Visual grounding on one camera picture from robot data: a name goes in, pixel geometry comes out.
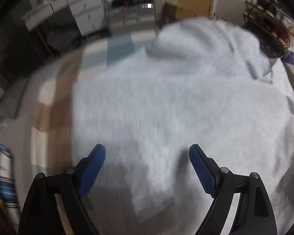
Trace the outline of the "silver suitcase lying flat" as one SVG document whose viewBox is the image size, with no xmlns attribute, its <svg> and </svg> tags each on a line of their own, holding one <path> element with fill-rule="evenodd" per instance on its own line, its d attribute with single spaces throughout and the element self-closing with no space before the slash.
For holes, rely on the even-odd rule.
<svg viewBox="0 0 294 235">
<path fill-rule="evenodd" d="M 121 28 L 130 25 L 155 21 L 155 9 L 152 3 L 116 7 L 105 12 L 109 28 Z"/>
</svg>

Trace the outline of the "white fleece sweatshirt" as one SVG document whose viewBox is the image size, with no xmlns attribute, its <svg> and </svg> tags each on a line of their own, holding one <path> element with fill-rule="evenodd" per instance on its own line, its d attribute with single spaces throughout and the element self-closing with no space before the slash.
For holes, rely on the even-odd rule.
<svg viewBox="0 0 294 235">
<path fill-rule="evenodd" d="M 100 234 L 194 234 L 211 204 L 189 161 L 197 144 L 236 174 L 257 172 L 277 231 L 294 222 L 294 91 L 242 28 L 186 20 L 73 92 L 75 160 L 107 151 L 90 193 Z"/>
</svg>

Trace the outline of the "brown cardboard box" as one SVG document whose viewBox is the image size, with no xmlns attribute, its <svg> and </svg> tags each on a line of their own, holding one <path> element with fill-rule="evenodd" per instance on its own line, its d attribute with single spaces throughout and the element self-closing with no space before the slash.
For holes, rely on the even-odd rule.
<svg viewBox="0 0 294 235">
<path fill-rule="evenodd" d="M 183 20 L 197 17 L 193 10 L 176 3 L 165 3 L 162 8 L 162 16 L 171 20 Z"/>
</svg>

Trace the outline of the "checkered tablecloth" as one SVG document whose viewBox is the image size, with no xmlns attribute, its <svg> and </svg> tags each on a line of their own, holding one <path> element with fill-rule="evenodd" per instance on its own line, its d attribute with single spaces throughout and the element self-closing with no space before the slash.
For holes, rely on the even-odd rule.
<svg viewBox="0 0 294 235">
<path fill-rule="evenodd" d="M 154 29 L 90 41 L 42 70 L 48 77 L 39 87 L 31 127 L 33 174 L 53 175 L 72 165 L 72 117 L 75 83 L 93 78 L 123 57 L 155 40 Z"/>
</svg>

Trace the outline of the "white drawer desk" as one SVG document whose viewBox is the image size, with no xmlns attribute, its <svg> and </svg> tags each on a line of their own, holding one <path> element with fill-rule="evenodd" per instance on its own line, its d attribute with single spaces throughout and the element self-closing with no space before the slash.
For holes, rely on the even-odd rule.
<svg viewBox="0 0 294 235">
<path fill-rule="evenodd" d="M 44 22 L 76 24 L 81 36 L 107 27 L 103 0 L 30 0 L 32 9 L 22 16 L 28 31 Z"/>
</svg>

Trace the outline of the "bamboo shoe rack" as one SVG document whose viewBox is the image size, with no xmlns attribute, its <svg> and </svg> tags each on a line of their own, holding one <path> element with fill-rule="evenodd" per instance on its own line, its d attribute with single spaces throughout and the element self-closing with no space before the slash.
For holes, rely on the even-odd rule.
<svg viewBox="0 0 294 235">
<path fill-rule="evenodd" d="M 277 0 L 245 0 L 243 28 L 260 41 L 270 58 L 284 55 L 294 37 L 294 21 Z"/>
</svg>

